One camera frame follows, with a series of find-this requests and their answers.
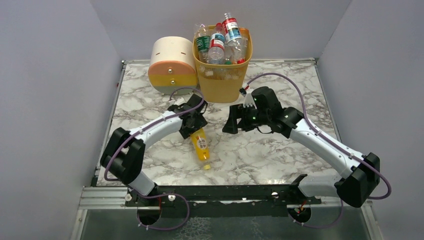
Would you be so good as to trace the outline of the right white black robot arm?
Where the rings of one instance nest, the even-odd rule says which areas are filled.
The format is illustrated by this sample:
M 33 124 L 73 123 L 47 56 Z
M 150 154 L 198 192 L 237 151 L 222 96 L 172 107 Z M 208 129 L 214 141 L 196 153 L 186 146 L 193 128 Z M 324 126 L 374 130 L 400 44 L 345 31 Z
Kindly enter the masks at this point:
M 231 105 L 222 131 L 237 134 L 268 126 L 311 150 L 330 164 L 336 174 L 299 178 L 294 187 L 304 197 L 338 197 L 359 208 L 380 182 L 380 159 L 374 153 L 363 155 L 340 143 L 316 125 L 308 123 L 294 107 L 282 107 L 273 89 L 262 86 L 243 90 L 244 103 Z

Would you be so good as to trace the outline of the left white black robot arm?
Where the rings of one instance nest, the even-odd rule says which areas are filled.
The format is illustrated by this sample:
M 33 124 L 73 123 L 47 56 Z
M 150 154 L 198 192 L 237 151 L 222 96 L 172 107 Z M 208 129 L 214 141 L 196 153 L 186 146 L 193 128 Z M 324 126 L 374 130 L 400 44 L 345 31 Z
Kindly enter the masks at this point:
M 173 104 L 160 117 L 131 130 L 115 129 L 102 153 L 100 164 L 127 187 L 149 196 L 156 187 L 143 171 L 145 151 L 168 135 L 180 133 L 183 139 L 207 125 L 204 108 L 208 103 L 193 94 L 187 102 Z

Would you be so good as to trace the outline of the clear bottle green label angled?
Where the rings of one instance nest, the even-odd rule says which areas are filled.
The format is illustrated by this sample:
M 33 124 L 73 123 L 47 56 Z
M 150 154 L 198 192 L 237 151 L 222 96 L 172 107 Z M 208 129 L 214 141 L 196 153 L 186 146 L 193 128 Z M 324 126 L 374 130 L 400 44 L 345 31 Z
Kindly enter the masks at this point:
M 208 63 L 210 32 L 205 24 L 198 23 L 194 26 L 194 40 L 199 60 L 203 63 Z

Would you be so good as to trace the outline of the orange label clear bottle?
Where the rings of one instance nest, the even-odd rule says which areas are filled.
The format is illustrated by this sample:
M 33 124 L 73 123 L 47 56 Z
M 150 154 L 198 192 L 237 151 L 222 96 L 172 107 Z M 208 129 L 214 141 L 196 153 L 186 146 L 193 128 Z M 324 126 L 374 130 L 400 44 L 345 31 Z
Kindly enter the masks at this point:
M 246 61 L 246 51 L 248 47 L 249 41 L 249 30 L 246 28 L 240 28 L 240 33 L 242 36 L 242 44 L 241 44 L 241 53 L 240 57 L 236 60 L 237 64 L 242 64 Z

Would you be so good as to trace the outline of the yellow drink bottle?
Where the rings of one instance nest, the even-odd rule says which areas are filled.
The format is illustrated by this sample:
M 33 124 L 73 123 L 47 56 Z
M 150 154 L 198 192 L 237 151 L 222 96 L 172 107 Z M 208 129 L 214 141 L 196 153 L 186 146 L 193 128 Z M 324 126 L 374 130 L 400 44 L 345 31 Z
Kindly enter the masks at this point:
M 194 146 L 195 153 L 204 170 L 210 170 L 210 150 L 206 140 L 206 134 L 203 128 L 190 135 L 191 142 Z

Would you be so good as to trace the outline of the clear bottle red blue label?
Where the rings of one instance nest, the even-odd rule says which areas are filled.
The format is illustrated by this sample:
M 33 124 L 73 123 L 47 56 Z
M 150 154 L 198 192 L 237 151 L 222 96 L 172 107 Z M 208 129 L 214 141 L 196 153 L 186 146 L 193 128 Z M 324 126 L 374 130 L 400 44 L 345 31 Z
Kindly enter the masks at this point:
M 242 35 L 238 22 L 235 17 L 232 16 L 230 12 L 224 14 L 225 20 L 222 22 L 226 43 L 229 47 L 235 47 L 241 43 Z

